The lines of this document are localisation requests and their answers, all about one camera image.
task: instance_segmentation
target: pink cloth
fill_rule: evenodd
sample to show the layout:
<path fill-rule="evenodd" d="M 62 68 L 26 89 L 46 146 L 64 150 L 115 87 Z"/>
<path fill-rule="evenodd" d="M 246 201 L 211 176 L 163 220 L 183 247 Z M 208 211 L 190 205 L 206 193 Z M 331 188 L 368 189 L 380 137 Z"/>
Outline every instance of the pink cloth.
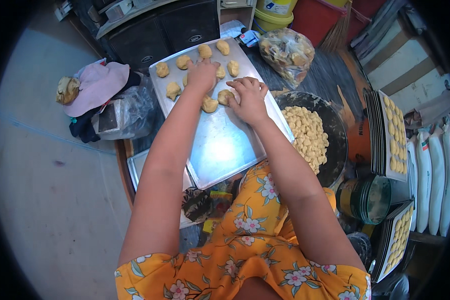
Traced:
<path fill-rule="evenodd" d="M 129 65 L 118 62 L 109 62 L 106 66 L 89 64 L 80 75 L 78 96 L 72 103 L 63 105 L 63 111 L 70 117 L 79 117 L 101 106 L 127 84 L 129 69 Z"/>

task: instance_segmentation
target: aluminum baking tray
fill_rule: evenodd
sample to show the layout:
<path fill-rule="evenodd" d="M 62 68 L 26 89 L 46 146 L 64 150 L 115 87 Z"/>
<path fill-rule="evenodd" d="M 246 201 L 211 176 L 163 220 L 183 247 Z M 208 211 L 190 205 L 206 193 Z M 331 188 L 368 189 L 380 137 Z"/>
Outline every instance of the aluminum baking tray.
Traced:
<path fill-rule="evenodd" d="M 130 177 L 132 177 L 133 187 L 135 191 L 137 191 L 138 182 L 140 179 L 140 175 L 142 174 L 142 170 L 144 168 L 145 159 L 147 159 L 148 151 L 147 149 L 143 152 L 140 152 L 126 160 L 126 164 L 128 165 L 128 171 L 130 171 Z M 183 189 L 182 191 L 193 186 L 192 180 L 190 179 L 189 173 L 185 168 L 183 170 Z"/>
<path fill-rule="evenodd" d="M 222 55 L 217 49 L 216 42 L 218 40 L 212 40 L 204 44 L 208 44 L 211 48 L 211 61 L 221 63 L 225 68 L 226 76 L 217 83 L 208 95 L 217 99 L 219 91 L 228 89 L 235 94 L 237 101 L 239 101 L 238 93 L 225 84 L 226 81 L 234 79 L 227 71 L 229 61 L 233 60 L 239 63 L 239 78 L 250 76 L 262 82 L 263 79 L 233 38 L 223 38 L 230 46 L 230 53 L 227 56 Z M 186 54 L 193 62 L 196 62 L 199 58 L 197 48 L 198 45 L 195 45 L 177 52 L 152 64 L 149 68 L 150 78 L 165 118 L 168 117 L 176 103 L 165 96 L 167 84 L 175 81 L 183 90 L 182 79 L 187 74 L 187 70 L 181 70 L 177 67 L 175 60 L 180 55 Z M 164 78 L 160 78 L 156 74 L 156 64 L 159 62 L 168 65 L 170 73 Z M 294 141 L 292 131 L 270 92 L 265 96 L 265 105 L 270 118 L 277 124 L 288 141 L 292 143 Z M 201 111 L 192 152 L 186 166 L 198 189 L 204 190 L 255 165 L 266 157 L 267 154 L 262 143 L 253 129 L 240 120 L 231 108 L 218 105 L 217 110 L 211 114 Z"/>

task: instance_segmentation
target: yellow bucket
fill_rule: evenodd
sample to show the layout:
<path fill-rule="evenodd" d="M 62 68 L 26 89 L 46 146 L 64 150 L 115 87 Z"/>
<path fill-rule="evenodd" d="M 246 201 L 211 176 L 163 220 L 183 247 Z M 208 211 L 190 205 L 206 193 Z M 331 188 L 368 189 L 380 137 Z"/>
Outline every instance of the yellow bucket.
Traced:
<path fill-rule="evenodd" d="M 286 18 L 277 18 L 256 9 L 252 29 L 264 34 L 270 30 L 287 27 L 292 22 L 293 13 L 290 13 Z"/>
<path fill-rule="evenodd" d="M 255 11 L 275 18 L 288 18 L 296 3 L 297 0 L 258 0 Z"/>

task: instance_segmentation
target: large mixing bowl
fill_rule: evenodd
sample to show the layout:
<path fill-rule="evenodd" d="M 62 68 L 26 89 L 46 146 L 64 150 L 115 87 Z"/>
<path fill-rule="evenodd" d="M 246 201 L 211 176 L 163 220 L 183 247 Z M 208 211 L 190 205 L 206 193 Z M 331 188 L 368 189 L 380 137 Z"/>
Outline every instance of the large mixing bowl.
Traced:
<path fill-rule="evenodd" d="M 275 101 L 281 110 L 296 105 L 318 113 L 323 121 L 323 131 L 328 134 L 329 146 L 327 162 L 318 167 L 317 177 L 322 187 L 334 186 L 344 171 L 348 155 L 347 134 L 338 112 L 327 101 L 311 93 L 286 92 L 278 95 Z"/>

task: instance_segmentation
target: dough pieces in bowl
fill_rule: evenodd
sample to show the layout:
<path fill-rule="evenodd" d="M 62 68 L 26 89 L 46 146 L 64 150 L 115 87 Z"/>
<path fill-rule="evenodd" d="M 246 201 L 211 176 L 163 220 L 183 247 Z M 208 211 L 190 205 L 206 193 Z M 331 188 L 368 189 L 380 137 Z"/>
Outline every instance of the dough pieces in bowl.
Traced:
<path fill-rule="evenodd" d="M 219 40 L 216 43 L 217 49 L 220 50 L 220 52 L 222 52 L 223 55 L 228 55 L 228 53 L 230 53 L 230 46 L 228 45 L 228 43 L 224 40 Z"/>
<path fill-rule="evenodd" d="M 169 73 L 168 71 L 168 65 L 166 62 L 159 62 L 157 63 L 157 76 L 158 77 L 165 77 Z"/>
<path fill-rule="evenodd" d="M 218 67 L 218 69 L 217 69 L 217 77 L 220 78 L 220 79 L 223 79 L 225 77 L 225 75 L 226 75 L 225 74 L 225 69 L 222 66 Z"/>
<path fill-rule="evenodd" d="M 187 62 L 189 60 L 190 60 L 190 57 L 188 55 L 181 55 L 176 59 L 175 64 L 179 69 L 186 70 Z"/>
<path fill-rule="evenodd" d="M 210 49 L 210 46 L 207 44 L 201 44 L 198 46 L 198 53 L 201 58 L 207 59 L 212 57 L 212 49 Z"/>
<path fill-rule="evenodd" d="M 218 101 L 217 100 L 212 99 L 207 94 L 203 97 L 203 101 L 201 103 L 201 109 L 204 112 L 212 113 L 212 112 L 217 110 L 217 107 L 218 107 Z"/>
<path fill-rule="evenodd" d="M 167 84 L 166 96 L 168 98 L 172 99 L 172 101 L 175 101 L 175 98 L 181 94 L 182 94 L 182 89 L 180 88 L 180 85 L 178 85 L 175 81 Z"/>
<path fill-rule="evenodd" d="M 222 105 L 228 105 L 228 100 L 225 96 L 233 97 L 233 99 L 235 99 L 235 95 L 229 90 L 221 90 L 220 92 L 218 92 L 218 103 Z"/>
<path fill-rule="evenodd" d="M 227 63 L 226 68 L 228 69 L 228 73 L 232 77 L 237 77 L 239 75 L 239 63 L 235 60 L 231 60 Z"/>

